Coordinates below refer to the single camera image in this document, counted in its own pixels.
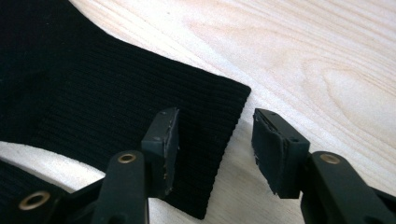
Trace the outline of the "black sock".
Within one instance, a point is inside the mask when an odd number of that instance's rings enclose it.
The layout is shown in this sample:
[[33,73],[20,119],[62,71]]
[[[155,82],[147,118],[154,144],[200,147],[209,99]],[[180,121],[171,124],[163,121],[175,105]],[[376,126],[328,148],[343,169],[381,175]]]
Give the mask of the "black sock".
[[68,0],[0,0],[0,141],[105,170],[175,107],[179,149],[166,201],[193,217],[205,216],[249,93],[108,35]]

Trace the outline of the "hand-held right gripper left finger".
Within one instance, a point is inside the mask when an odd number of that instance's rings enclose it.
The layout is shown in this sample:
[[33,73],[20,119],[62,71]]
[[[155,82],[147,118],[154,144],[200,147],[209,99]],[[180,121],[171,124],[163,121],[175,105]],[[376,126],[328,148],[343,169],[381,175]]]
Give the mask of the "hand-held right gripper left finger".
[[148,175],[148,196],[165,198],[173,189],[179,149],[179,109],[166,108],[156,114],[141,140]]

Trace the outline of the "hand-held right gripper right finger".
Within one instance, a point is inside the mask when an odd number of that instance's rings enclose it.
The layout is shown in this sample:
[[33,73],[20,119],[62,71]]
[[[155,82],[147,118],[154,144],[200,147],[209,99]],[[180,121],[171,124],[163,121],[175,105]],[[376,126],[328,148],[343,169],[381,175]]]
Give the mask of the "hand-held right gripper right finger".
[[256,108],[251,145],[271,191],[281,199],[298,199],[310,142],[276,112]]

